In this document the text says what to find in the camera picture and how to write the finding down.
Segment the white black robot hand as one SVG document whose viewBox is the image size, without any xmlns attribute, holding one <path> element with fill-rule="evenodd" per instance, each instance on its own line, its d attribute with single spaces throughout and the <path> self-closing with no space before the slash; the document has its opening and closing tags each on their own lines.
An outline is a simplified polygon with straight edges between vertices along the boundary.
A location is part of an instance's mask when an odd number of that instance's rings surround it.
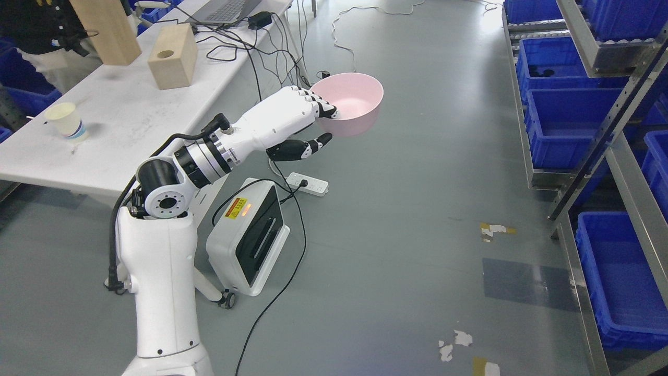
<svg viewBox="0 0 668 376">
<path fill-rule="evenodd" d="M 223 160 L 240 165 L 254 151 L 268 151 L 274 160 L 302 160 L 332 139 L 331 133 L 309 141 L 290 139 L 319 118 L 337 116 L 335 105 L 296 86 L 281 88 L 231 125 L 231 134 L 217 131 L 217 150 Z"/>
</svg>

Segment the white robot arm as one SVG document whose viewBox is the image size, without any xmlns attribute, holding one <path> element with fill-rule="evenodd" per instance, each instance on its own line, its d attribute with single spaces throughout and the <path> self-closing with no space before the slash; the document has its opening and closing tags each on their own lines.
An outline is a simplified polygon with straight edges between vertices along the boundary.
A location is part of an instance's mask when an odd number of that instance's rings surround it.
<svg viewBox="0 0 668 376">
<path fill-rule="evenodd" d="M 231 171 L 217 147 L 231 130 L 217 114 L 198 135 L 175 134 L 140 164 L 114 206 L 108 288 L 135 296 L 136 355 L 124 375 L 212 375 L 197 322 L 197 224 L 190 204 Z"/>
</svg>

